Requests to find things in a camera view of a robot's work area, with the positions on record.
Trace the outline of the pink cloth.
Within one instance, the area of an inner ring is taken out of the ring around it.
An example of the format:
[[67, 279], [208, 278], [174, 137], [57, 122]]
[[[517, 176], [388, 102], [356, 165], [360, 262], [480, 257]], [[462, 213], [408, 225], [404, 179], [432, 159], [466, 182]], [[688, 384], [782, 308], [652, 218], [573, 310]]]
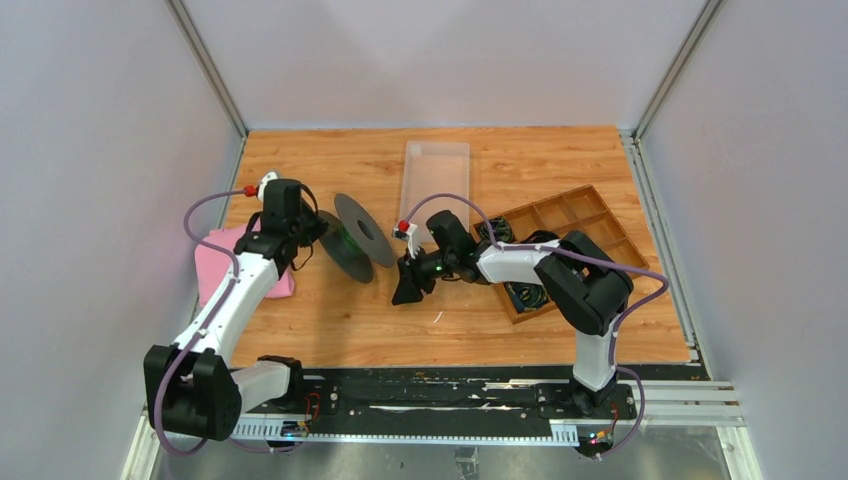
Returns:
[[[212, 230], [204, 238], [204, 241], [232, 251], [237, 240], [244, 235], [245, 231], [245, 224], [233, 228], [216, 229]], [[230, 260], [223, 253], [214, 251], [205, 246], [197, 246], [195, 248], [195, 266], [199, 290], [198, 304], [200, 307], [204, 307], [215, 293], [219, 284], [223, 280], [225, 273], [230, 268]], [[291, 297], [294, 295], [295, 286], [296, 284], [291, 274], [291, 270], [287, 270], [275, 286], [268, 292], [266, 298], [277, 299]]]

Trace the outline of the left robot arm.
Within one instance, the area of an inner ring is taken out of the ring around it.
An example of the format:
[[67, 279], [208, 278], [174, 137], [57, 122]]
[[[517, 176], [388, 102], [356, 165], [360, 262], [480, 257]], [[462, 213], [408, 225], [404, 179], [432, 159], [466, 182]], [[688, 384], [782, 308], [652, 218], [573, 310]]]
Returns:
[[229, 265], [209, 302], [168, 345], [153, 345], [143, 360], [148, 418], [160, 444], [173, 455], [186, 450], [169, 434], [225, 441], [241, 415], [266, 402], [283, 413], [306, 400], [300, 361], [266, 355], [232, 369], [233, 351], [266, 295], [293, 268], [301, 248], [312, 246], [328, 229], [314, 194], [303, 183], [267, 174], [241, 189], [262, 203], [245, 233], [230, 248], [215, 246]]

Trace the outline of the dark grey perforated spool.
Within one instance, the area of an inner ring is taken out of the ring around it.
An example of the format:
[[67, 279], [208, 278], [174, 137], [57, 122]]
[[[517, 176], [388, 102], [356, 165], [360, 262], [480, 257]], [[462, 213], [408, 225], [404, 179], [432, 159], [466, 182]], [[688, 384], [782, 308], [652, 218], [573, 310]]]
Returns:
[[395, 264], [395, 254], [383, 229], [370, 213], [351, 196], [334, 197], [336, 213], [322, 210], [329, 223], [319, 239], [334, 263], [352, 280], [368, 284], [374, 280], [374, 264], [385, 268]]

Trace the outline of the translucent plastic tray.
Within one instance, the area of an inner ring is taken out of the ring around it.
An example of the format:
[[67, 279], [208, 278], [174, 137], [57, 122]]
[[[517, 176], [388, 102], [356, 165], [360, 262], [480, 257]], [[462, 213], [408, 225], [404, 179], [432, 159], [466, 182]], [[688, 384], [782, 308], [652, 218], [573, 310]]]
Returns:
[[470, 153], [464, 142], [407, 142], [397, 220], [406, 219], [421, 200], [434, 194], [469, 199]]

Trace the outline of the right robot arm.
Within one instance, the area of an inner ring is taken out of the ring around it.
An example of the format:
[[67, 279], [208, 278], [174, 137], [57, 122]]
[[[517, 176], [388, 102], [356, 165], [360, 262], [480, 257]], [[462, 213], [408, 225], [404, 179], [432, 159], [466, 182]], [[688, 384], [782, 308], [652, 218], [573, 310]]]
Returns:
[[402, 220], [392, 231], [406, 243], [397, 261], [393, 304], [422, 301], [439, 280], [540, 286], [576, 331], [574, 408], [587, 417], [608, 408], [617, 381], [613, 326], [633, 292], [629, 275], [612, 268], [611, 259], [577, 230], [542, 243], [509, 244], [475, 240], [448, 210], [434, 214], [427, 225], [438, 245], [433, 252], [420, 245], [416, 225]]

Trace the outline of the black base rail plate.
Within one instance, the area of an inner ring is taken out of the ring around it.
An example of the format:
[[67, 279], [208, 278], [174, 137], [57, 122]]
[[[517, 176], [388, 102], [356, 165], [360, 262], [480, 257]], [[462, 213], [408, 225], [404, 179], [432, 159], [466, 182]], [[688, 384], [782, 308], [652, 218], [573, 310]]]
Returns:
[[605, 430], [637, 417], [619, 381], [594, 405], [568, 365], [315, 368], [297, 400], [263, 401], [255, 414], [307, 423], [311, 433], [409, 437], [543, 437], [563, 420]]

